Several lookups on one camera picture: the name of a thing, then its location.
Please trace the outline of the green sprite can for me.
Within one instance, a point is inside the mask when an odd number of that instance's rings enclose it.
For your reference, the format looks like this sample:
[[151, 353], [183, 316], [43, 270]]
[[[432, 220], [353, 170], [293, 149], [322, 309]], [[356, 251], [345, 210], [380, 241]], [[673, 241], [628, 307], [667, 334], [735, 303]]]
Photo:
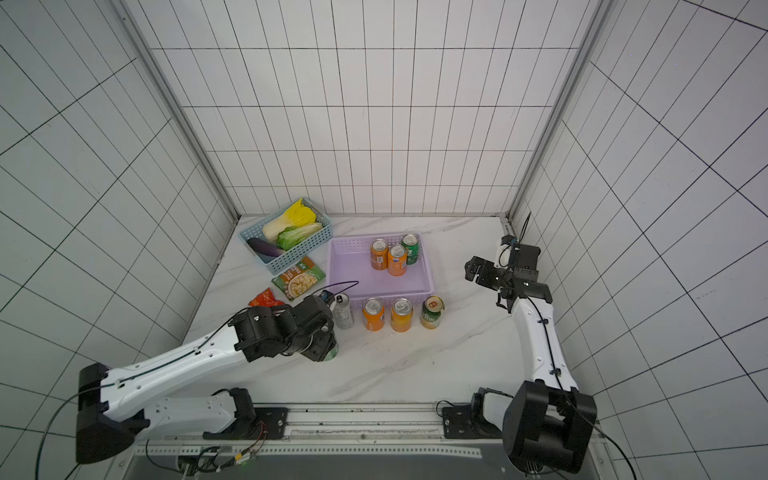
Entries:
[[324, 362], [333, 360], [339, 352], [339, 345], [334, 343], [330, 350], [327, 352], [324, 358]]
[[407, 264], [414, 265], [419, 259], [420, 240], [414, 233], [406, 233], [401, 239], [401, 245], [407, 254]]

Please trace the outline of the tall silver can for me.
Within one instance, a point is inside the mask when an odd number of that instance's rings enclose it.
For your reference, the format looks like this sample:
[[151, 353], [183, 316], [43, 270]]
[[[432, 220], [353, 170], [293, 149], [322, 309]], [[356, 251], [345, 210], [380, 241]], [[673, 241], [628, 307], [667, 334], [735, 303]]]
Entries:
[[333, 320], [339, 329], [350, 329], [354, 325], [349, 297], [345, 293], [339, 293], [334, 297]]

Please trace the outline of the green gold-top can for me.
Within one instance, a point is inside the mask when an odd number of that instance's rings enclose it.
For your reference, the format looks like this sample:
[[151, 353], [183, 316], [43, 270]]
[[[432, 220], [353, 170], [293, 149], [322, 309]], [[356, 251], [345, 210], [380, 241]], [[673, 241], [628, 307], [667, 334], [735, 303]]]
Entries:
[[444, 309], [445, 305], [440, 297], [430, 296], [426, 298], [421, 306], [421, 325], [426, 329], [436, 329], [440, 324], [440, 318]]

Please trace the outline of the orange Fanta can front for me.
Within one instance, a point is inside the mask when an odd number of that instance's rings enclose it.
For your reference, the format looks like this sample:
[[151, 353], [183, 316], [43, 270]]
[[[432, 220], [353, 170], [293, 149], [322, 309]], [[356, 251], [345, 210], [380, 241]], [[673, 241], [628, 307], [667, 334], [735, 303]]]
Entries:
[[383, 328], [385, 307], [380, 299], [367, 299], [363, 305], [362, 312], [365, 319], [364, 325], [367, 330], [375, 332]]

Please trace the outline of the orange fanta can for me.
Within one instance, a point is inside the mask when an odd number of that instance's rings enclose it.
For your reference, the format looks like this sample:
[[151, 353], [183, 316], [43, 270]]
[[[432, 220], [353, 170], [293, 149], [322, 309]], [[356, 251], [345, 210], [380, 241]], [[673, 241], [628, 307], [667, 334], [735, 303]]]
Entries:
[[362, 312], [365, 319], [364, 325], [367, 330], [375, 332], [383, 328], [385, 307], [380, 299], [367, 299], [363, 305]]
[[408, 253], [401, 244], [391, 246], [388, 250], [387, 258], [387, 270], [390, 275], [400, 277], [405, 274]]

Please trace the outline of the green Sprite can back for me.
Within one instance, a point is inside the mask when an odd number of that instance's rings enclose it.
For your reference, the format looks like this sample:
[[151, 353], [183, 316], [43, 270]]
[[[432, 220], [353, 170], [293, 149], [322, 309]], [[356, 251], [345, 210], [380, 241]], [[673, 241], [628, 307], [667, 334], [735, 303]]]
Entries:
[[419, 259], [420, 240], [414, 233], [406, 233], [401, 239], [401, 245], [407, 254], [407, 264], [414, 265]]

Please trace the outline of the orange Fanta can back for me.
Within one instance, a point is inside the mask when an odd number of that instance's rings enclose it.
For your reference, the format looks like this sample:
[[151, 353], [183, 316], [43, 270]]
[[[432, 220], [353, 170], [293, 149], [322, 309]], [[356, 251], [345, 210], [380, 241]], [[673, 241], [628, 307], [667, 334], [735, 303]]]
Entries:
[[400, 277], [405, 274], [408, 253], [401, 244], [391, 246], [388, 250], [387, 258], [387, 270], [390, 275]]

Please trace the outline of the orange Schweppes can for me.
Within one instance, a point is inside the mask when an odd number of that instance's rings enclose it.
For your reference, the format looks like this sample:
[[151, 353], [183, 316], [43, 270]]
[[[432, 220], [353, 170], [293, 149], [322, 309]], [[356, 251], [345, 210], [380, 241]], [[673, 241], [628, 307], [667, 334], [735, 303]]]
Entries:
[[391, 307], [391, 327], [398, 333], [403, 333], [411, 328], [413, 306], [407, 298], [399, 298]]

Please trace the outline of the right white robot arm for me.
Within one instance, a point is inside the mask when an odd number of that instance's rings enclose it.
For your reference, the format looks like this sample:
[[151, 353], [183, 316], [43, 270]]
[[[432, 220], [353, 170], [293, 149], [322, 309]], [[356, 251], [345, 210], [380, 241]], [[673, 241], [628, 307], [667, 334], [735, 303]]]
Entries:
[[542, 468], [577, 473], [584, 463], [597, 420], [592, 396], [570, 374], [554, 322], [547, 284], [538, 280], [538, 247], [511, 235], [502, 238], [495, 260], [473, 257], [468, 281], [497, 294], [521, 336], [525, 377], [514, 394], [481, 388], [470, 402], [470, 430], [501, 439], [510, 462], [521, 472]]

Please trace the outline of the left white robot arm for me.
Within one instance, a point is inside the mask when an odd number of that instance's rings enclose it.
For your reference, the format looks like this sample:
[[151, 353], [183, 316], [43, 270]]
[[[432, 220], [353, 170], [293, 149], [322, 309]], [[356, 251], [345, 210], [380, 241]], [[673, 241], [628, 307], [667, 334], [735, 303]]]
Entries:
[[206, 440], [278, 438], [247, 389], [207, 397], [179, 391], [263, 358], [300, 354], [323, 362], [337, 350], [335, 295], [322, 291], [297, 306], [250, 306], [212, 333], [123, 368], [94, 363], [79, 373], [75, 458], [94, 464], [153, 437], [199, 434]]

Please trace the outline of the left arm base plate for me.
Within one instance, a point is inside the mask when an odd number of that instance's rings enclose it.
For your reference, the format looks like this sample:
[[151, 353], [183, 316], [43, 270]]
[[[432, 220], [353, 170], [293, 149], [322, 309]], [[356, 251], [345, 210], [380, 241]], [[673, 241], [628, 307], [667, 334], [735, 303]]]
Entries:
[[289, 410], [283, 407], [238, 410], [234, 422], [222, 432], [203, 434], [204, 440], [280, 440], [284, 437]]

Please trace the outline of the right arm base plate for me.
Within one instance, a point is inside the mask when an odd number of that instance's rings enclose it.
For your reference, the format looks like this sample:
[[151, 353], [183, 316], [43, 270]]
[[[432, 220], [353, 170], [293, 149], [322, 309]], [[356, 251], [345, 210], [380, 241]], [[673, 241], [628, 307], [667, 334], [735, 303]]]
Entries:
[[502, 438], [501, 429], [484, 417], [483, 408], [487, 395], [507, 400], [507, 404], [514, 399], [513, 395], [506, 392], [481, 387], [472, 395], [469, 403], [454, 404], [448, 400], [439, 400], [435, 404], [435, 414], [443, 422], [443, 435], [446, 439]]

